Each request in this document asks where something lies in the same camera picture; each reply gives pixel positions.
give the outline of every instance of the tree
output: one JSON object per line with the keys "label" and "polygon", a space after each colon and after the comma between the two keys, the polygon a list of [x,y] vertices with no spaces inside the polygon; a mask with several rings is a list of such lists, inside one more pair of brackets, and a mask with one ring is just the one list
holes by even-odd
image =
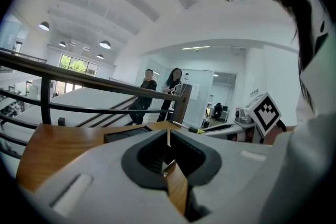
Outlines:
{"label": "tree", "polygon": [[63,68],[63,69],[68,69],[69,64],[70,64],[70,60],[71,60],[71,57],[63,55],[62,58],[61,58],[61,64],[60,64],[59,67]]}
{"label": "tree", "polygon": [[71,68],[74,71],[79,72],[79,73],[85,73],[86,72],[86,66],[84,65],[83,61],[75,61],[69,66],[69,68]]}

